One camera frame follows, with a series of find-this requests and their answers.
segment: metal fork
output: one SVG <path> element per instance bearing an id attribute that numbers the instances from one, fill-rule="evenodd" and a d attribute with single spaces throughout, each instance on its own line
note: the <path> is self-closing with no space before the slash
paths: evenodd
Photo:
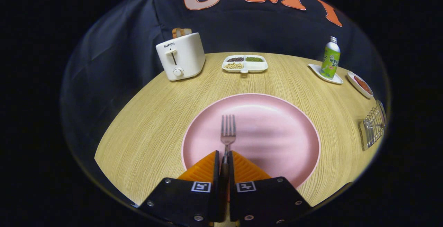
<path id="1" fill-rule="evenodd" d="M 235 115 L 221 116 L 221 134 L 220 140 L 225 144 L 225 155 L 220 166 L 220 176 L 218 178 L 219 190 L 217 197 L 218 211 L 215 222 L 223 222 L 226 217 L 226 202 L 228 200 L 228 182 L 229 182 L 229 145 L 234 143 L 236 137 Z"/>
<path id="2" fill-rule="evenodd" d="M 235 115 L 221 116 L 221 135 L 220 140 L 225 144 L 225 155 L 223 156 L 223 163 L 228 162 L 229 145 L 234 143 L 236 137 L 235 129 Z"/>

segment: toaster knob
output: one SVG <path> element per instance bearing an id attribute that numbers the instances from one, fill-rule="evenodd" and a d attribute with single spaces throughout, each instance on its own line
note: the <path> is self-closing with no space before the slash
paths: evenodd
<path id="1" fill-rule="evenodd" d="M 175 68 L 173 72 L 174 72 L 174 75 L 176 75 L 176 76 L 181 76 L 184 73 L 182 68 Z"/>

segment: bottle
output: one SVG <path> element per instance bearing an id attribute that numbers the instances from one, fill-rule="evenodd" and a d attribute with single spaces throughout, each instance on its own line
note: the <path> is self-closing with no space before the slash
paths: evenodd
<path id="1" fill-rule="evenodd" d="M 331 41 L 326 44 L 320 74 L 332 80 L 337 71 L 338 60 L 340 60 L 340 48 L 337 45 L 337 39 L 331 36 Z"/>

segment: white toaster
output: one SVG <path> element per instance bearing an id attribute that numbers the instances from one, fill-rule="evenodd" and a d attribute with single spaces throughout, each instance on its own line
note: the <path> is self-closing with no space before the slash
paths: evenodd
<path id="1" fill-rule="evenodd" d="M 206 60 L 199 33 L 165 41 L 155 48 L 171 81 L 196 76 Z"/>

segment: metal rack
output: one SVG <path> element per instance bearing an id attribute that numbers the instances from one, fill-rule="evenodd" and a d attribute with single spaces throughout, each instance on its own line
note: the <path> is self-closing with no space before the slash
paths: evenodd
<path id="1" fill-rule="evenodd" d="M 376 100 L 376 106 L 359 124 L 359 131 L 363 150 L 367 150 L 383 136 L 386 130 L 386 113 L 381 101 Z"/>

